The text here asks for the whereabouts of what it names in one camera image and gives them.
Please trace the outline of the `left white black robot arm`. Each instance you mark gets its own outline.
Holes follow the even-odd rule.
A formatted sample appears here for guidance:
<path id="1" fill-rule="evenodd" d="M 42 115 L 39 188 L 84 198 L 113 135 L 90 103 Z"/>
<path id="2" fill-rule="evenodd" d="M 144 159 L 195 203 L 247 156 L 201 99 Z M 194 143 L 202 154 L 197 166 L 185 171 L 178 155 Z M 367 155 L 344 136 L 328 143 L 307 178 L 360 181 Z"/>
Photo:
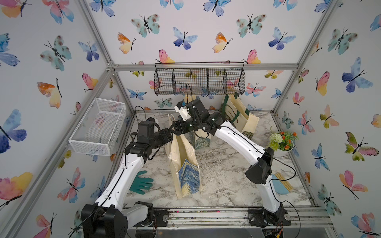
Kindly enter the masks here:
<path id="1" fill-rule="evenodd" d="M 154 225 L 153 204 L 136 202 L 124 211 L 124 199 L 143 165 L 173 136 L 167 128 L 161 129 L 154 118 L 140 122 L 136 136 L 125 148 L 125 156 L 104 192 L 93 204 L 83 207 L 80 226 L 84 237 L 124 238 L 134 226 Z"/>

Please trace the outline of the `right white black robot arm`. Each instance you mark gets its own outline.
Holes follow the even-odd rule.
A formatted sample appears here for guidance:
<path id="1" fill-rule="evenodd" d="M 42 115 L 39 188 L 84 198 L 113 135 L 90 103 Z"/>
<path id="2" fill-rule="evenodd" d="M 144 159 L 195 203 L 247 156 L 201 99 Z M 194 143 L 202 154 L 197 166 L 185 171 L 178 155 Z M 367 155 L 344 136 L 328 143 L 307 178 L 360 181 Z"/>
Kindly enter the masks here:
<path id="1" fill-rule="evenodd" d="M 263 202 L 262 214 L 251 222 L 252 226 L 264 228 L 267 224 L 291 225 L 288 213 L 283 203 L 279 201 L 273 186 L 271 166 L 274 150 L 265 149 L 249 140 L 219 112 L 210 114 L 198 99 L 187 104 L 179 102 L 175 106 L 175 111 L 182 118 L 170 126 L 170 131 L 175 135 L 203 130 L 225 141 L 249 162 L 250 167 L 245 175 L 249 181 L 256 184 Z"/>

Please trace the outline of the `starry night canvas tote bag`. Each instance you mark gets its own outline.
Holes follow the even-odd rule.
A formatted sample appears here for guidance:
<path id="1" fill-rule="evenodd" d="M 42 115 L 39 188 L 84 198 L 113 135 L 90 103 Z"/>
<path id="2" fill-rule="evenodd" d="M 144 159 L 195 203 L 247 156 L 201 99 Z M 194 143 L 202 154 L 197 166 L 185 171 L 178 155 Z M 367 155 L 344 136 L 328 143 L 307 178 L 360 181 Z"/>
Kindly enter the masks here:
<path id="1" fill-rule="evenodd" d="M 170 171 L 178 199 L 203 190 L 200 168 L 195 149 L 182 135 L 173 135 L 173 140 L 165 145 Z"/>

